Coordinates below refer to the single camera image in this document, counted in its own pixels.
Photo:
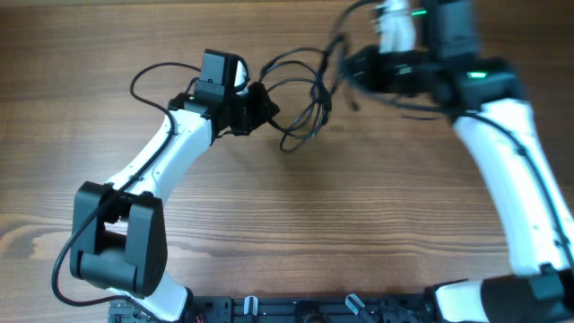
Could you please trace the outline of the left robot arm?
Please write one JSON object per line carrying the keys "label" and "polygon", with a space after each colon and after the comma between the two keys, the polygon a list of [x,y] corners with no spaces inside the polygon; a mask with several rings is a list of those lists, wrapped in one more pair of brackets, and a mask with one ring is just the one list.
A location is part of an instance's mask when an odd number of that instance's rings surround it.
{"label": "left robot arm", "polygon": [[261,83],[249,81],[243,57],[207,49],[199,76],[159,106],[165,119],[153,138],[103,184],[85,182],[74,197],[72,235],[52,273],[55,296],[65,258],[72,277],[110,291],[152,322],[196,322],[194,295],[167,273],[164,206],[194,161],[224,135],[249,135],[278,112]]}

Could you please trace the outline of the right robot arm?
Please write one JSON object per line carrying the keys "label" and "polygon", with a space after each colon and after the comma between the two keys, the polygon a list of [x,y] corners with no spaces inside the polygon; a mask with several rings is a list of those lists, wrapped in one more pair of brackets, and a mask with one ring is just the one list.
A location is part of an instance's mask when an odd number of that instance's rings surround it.
{"label": "right robot arm", "polygon": [[434,285],[421,322],[559,322],[573,316],[573,218],[510,64],[482,57],[469,1],[375,3],[378,45],[341,55],[341,75],[389,105],[428,93],[474,158],[505,232],[511,273]]}

